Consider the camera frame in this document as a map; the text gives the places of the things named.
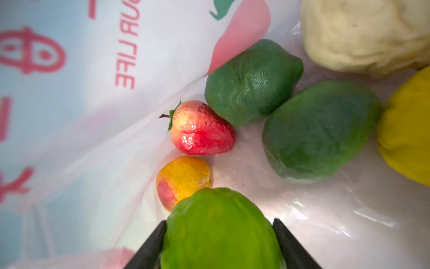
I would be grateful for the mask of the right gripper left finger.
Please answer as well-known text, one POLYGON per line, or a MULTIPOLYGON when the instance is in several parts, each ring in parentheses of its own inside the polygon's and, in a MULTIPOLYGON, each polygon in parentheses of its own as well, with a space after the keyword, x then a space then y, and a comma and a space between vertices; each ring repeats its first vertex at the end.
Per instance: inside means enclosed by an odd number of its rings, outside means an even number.
POLYGON ((163 220, 123 269, 160 269, 163 239, 166 231, 166 220, 163 220))

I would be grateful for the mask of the bright green lime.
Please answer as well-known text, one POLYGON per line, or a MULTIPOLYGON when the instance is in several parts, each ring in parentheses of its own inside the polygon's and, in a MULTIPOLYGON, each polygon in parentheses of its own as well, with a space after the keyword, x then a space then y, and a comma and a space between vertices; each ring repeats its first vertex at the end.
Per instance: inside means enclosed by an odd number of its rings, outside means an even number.
POLYGON ((163 269, 285 269, 272 224, 242 194, 204 188, 166 221, 163 269))

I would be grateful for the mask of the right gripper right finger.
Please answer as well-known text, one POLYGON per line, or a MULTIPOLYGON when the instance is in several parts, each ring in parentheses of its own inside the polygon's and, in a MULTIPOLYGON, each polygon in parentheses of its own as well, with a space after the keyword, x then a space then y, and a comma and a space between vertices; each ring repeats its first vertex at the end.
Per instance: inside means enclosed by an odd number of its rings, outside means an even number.
POLYGON ((322 269, 280 219, 272 226, 288 269, 322 269))

